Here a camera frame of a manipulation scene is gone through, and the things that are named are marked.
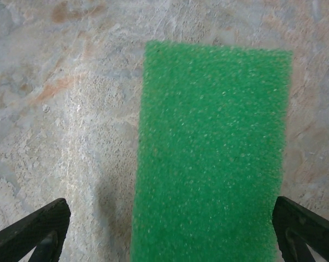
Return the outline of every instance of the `black bracket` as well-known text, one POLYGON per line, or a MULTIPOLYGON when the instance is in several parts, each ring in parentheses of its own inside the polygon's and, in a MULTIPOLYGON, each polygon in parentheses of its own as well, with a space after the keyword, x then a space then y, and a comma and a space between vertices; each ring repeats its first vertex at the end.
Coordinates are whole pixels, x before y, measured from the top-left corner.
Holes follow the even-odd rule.
POLYGON ((273 211, 273 225, 285 262, 315 262, 308 244, 329 262, 329 221, 279 196, 273 211))
POLYGON ((33 248, 29 262, 57 262, 70 215, 66 200, 59 198, 0 231, 0 262, 19 261, 33 248))

